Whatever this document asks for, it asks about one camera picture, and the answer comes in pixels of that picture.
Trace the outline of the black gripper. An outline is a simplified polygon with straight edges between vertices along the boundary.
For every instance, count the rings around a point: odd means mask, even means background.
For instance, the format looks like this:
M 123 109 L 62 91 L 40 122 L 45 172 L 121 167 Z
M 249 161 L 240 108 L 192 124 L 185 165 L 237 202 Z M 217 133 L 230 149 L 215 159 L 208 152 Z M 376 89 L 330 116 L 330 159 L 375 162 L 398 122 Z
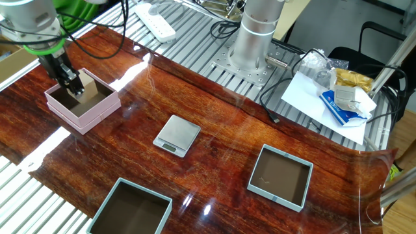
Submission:
M 40 64 L 44 67 L 50 78 L 66 89 L 73 96 L 81 96 L 85 91 L 79 77 L 79 72 L 70 68 L 71 64 L 65 51 L 55 54 L 38 55 Z

